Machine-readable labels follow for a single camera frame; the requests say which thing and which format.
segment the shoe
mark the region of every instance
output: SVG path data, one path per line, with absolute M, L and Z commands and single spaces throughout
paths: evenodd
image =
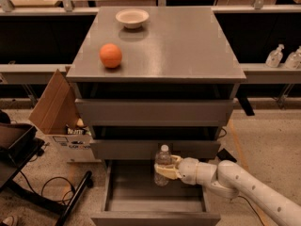
M 8 216 L 2 221 L 0 225 L 7 226 L 17 226 L 18 225 L 18 216 Z

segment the closed drawer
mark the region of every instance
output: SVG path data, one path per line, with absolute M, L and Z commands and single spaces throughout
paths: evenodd
M 107 169 L 101 212 L 92 216 L 105 226 L 214 226 L 205 190 L 181 181 L 159 187 L 153 182 L 153 162 L 113 161 Z
M 196 140 L 92 140 L 91 149 L 96 159 L 150 160 L 161 145 L 167 144 L 172 153 L 181 157 L 213 159 L 220 147 L 219 141 Z
M 224 126 L 232 101 L 76 100 L 88 125 Z

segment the clear plastic bottle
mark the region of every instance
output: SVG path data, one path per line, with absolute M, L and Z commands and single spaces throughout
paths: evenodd
M 301 46 L 295 51 L 291 52 L 285 60 L 284 66 L 288 69 L 296 70 L 301 66 Z
M 159 150 L 155 156 L 155 163 L 160 166 L 170 165 L 172 163 L 171 153 L 167 145 L 161 146 L 161 150 Z M 158 186 L 166 186 L 169 182 L 169 179 L 155 172 L 154 182 Z
M 278 67 L 278 65 L 283 57 L 283 54 L 281 52 L 282 49 L 284 49 L 284 45 L 280 44 L 276 50 L 273 50 L 269 54 L 268 58 L 265 61 L 265 64 L 267 66 L 273 67 L 273 68 Z

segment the white bowl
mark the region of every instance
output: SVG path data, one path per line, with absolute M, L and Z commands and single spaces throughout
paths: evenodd
M 135 29 L 147 21 L 149 13 L 141 9 L 125 9 L 116 14 L 116 19 L 126 28 Z

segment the cabinet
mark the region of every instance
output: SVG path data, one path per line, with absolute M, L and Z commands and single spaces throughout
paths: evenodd
M 115 20 L 122 9 L 100 8 L 67 74 L 94 155 L 107 166 L 93 220 L 215 225 L 220 217 L 210 212 L 206 189 L 180 181 L 156 186 L 153 158 L 163 143 L 182 157 L 214 158 L 245 75 L 210 8 L 143 8 L 150 18 L 137 30 Z M 113 70 L 98 56 L 108 42 L 123 53 Z

